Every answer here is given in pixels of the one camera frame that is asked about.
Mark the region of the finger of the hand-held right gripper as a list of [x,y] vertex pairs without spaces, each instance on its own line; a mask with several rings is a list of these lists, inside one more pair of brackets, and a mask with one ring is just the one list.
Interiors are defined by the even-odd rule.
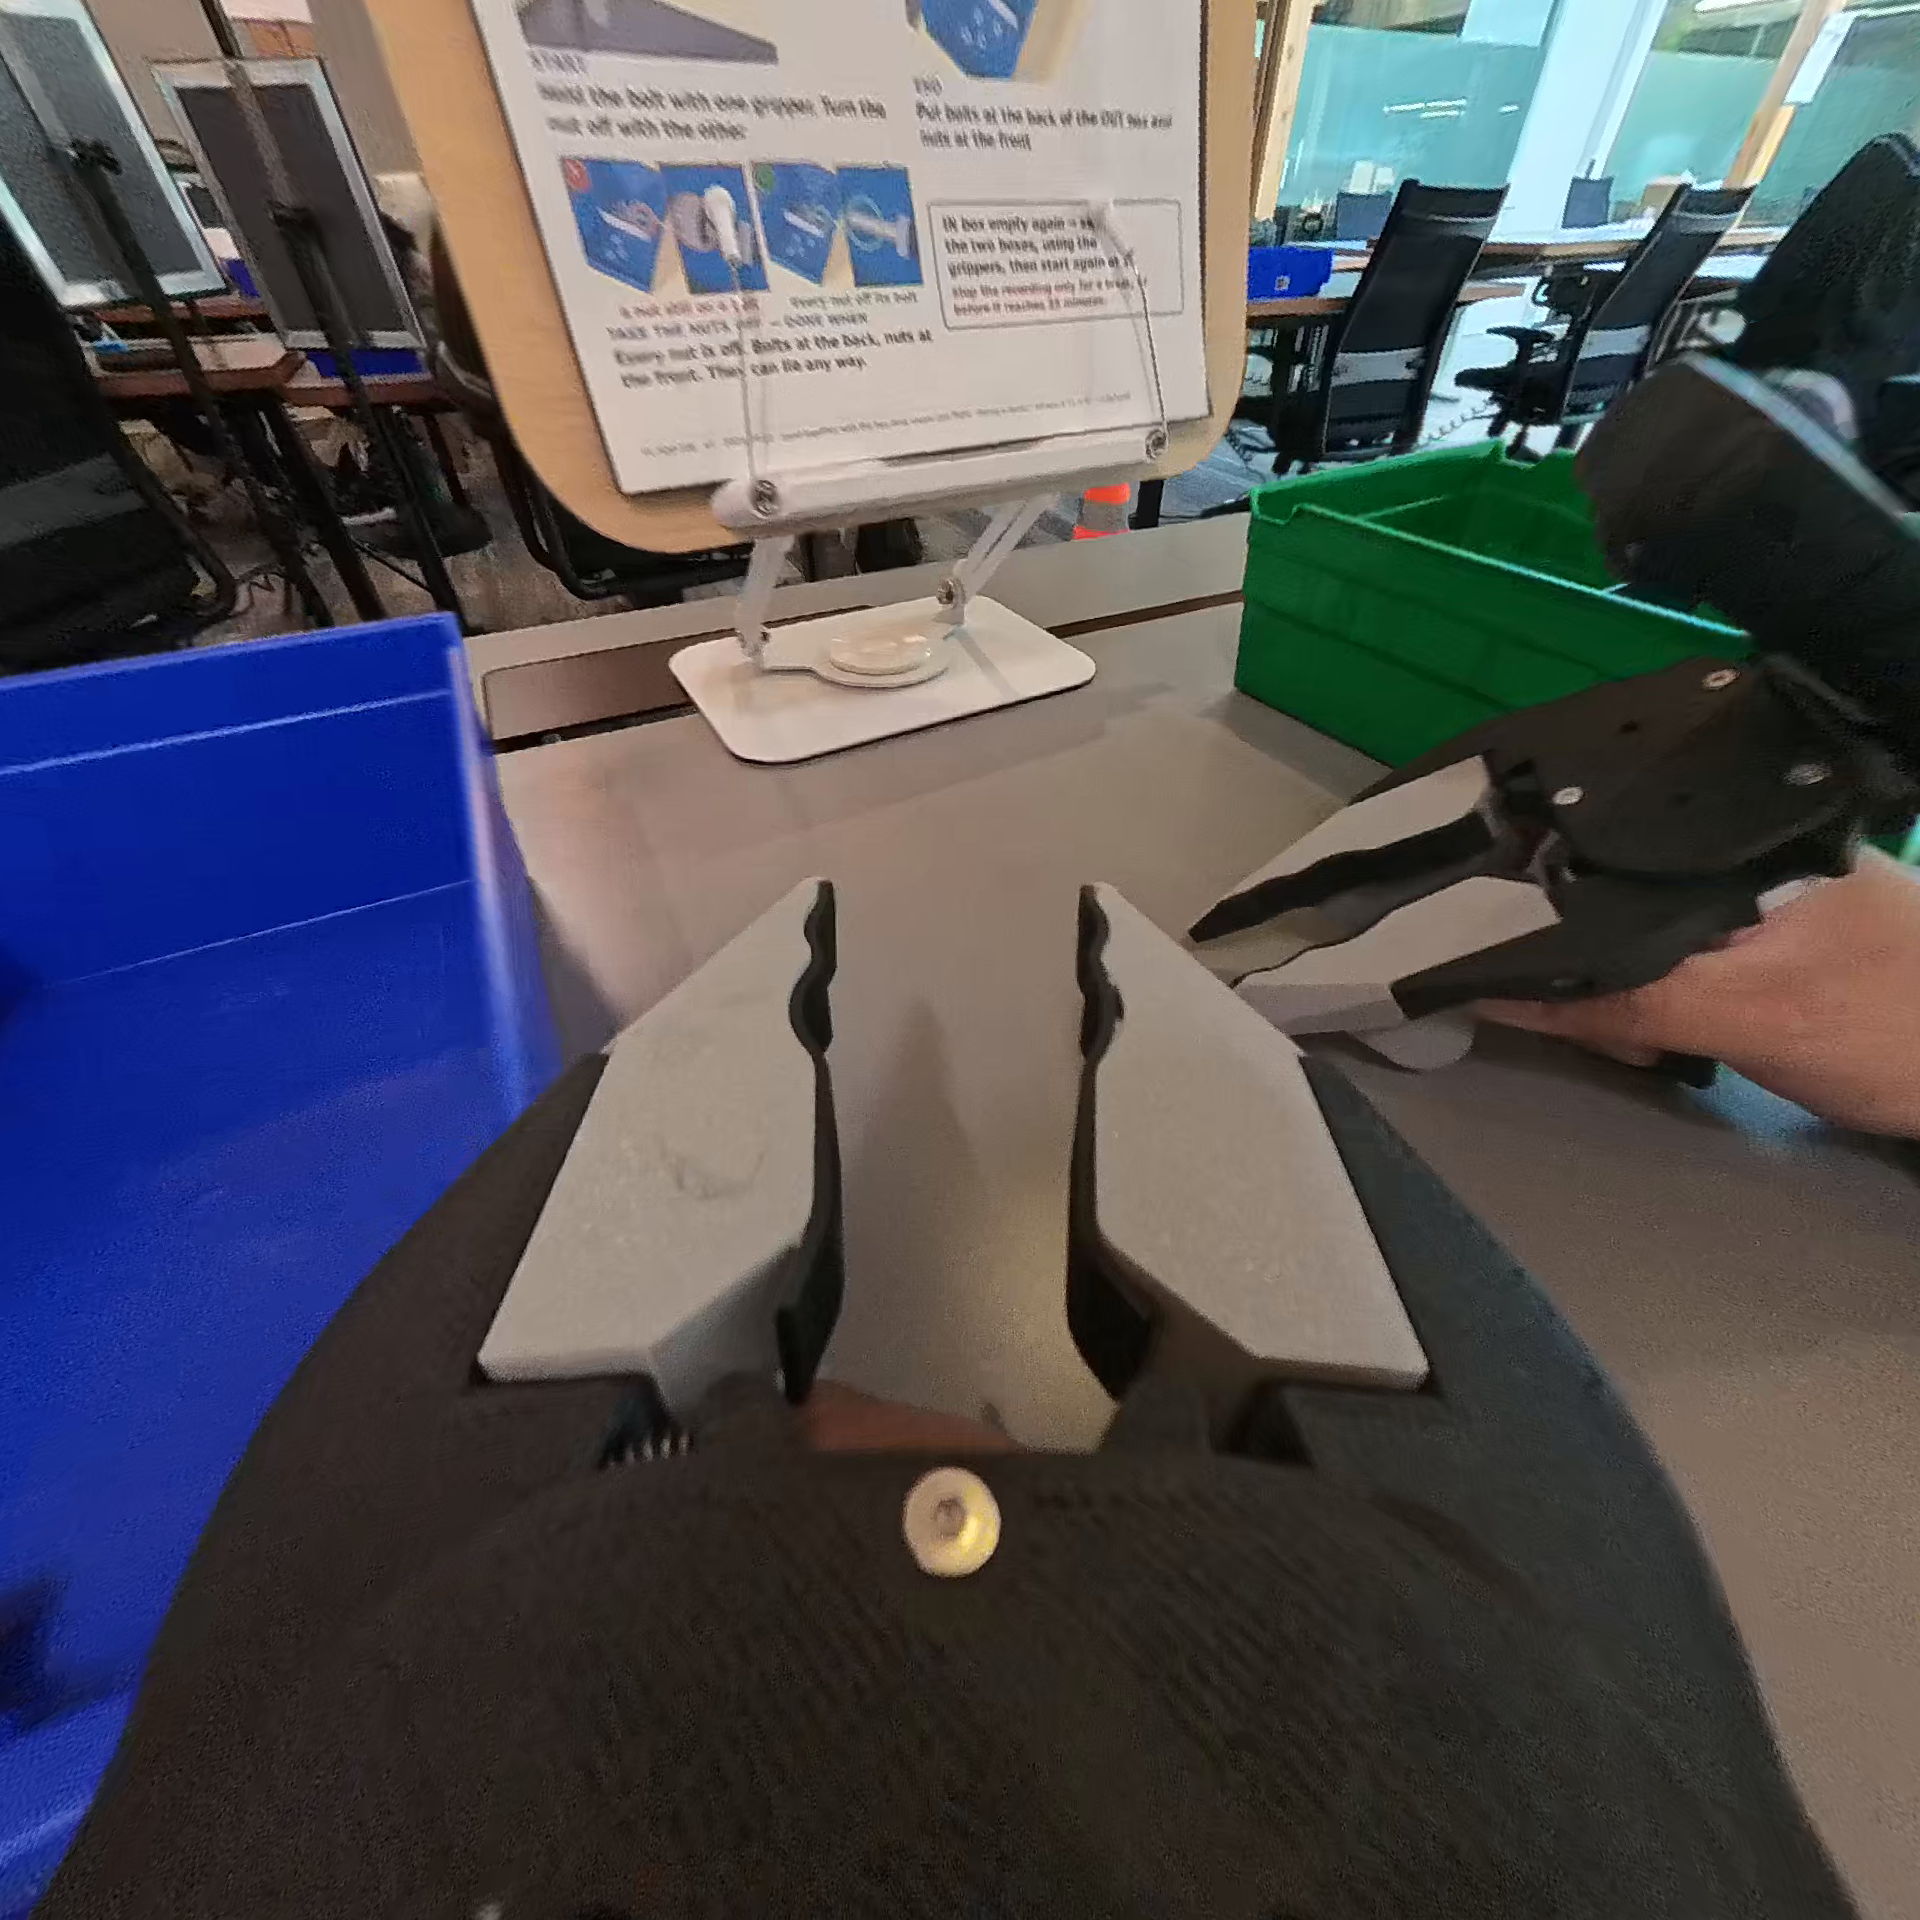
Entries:
[[1235,993],[1291,1037],[1396,1040],[1441,1023],[1473,1037],[1467,1015],[1410,1015],[1402,980],[1560,928],[1547,891],[1531,880],[1466,877],[1390,911],[1345,943],[1307,949],[1281,967],[1244,977]]
[[1390,784],[1307,829],[1215,903],[1199,949],[1335,944],[1466,877],[1531,880],[1543,842],[1536,755],[1473,755]]

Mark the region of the green plastic bin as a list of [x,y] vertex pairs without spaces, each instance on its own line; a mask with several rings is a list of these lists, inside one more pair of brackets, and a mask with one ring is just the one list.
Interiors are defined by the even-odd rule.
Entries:
[[1428,448],[1246,498],[1235,685],[1404,767],[1506,714],[1752,644],[1626,595],[1576,455]]

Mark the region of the wooden book stand white base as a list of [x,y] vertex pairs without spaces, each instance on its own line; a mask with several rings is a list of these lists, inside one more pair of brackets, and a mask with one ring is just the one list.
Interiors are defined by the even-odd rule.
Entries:
[[1255,4],[1200,4],[1208,413],[625,493],[472,4],[369,4],[503,429],[540,487],[647,553],[745,546],[732,636],[675,660],[739,759],[812,762],[1084,688],[1094,660],[990,595],[1057,501],[1179,474],[1239,386]]

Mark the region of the black jacket on chair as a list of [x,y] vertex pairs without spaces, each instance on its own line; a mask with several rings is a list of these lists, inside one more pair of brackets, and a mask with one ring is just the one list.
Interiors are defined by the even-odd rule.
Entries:
[[1795,219],[1737,305],[1726,357],[1752,376],[1819,377],[1842,439],[1918,501],[1918,152],[1876,135]]

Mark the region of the printed instruction sheet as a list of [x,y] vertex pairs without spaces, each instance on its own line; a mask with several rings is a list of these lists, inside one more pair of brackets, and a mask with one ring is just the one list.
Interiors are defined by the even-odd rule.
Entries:
[[625,493],[1210,411],[1200,4],[472,16]]

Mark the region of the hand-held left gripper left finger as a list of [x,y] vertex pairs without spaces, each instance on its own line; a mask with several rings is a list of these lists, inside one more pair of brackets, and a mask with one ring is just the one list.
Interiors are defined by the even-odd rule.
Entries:
[[846,1299],[835,967],[810,877],[616,1036],[482,1378],[640,1381],[675,1421],[734,1376],[807,1399]]

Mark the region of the blue plastic bin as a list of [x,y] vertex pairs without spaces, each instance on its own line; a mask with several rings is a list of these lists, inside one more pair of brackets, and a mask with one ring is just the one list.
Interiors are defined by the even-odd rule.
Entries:
[[265,1408],[558,1069],[449,616],[6,681],[6,1915]]

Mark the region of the person's right hand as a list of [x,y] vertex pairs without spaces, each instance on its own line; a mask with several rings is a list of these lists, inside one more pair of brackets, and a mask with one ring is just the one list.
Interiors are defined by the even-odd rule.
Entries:
[[1632,993],[1496,1000],[1480,1017],[1652,1068],[1714,1060],[1842,1130],[1918,1138],[1918,877],[1864,848],[1807,895]]

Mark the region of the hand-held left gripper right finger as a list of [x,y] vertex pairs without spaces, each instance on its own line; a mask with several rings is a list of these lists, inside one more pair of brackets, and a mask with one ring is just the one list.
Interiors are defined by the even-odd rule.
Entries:
[[1276,1387],[1427,1391],[1294,1042],[1107,882],[1078,897],[1074,984],[1066,1319],[1111,1404],[1170,1384],[1228,1442]]

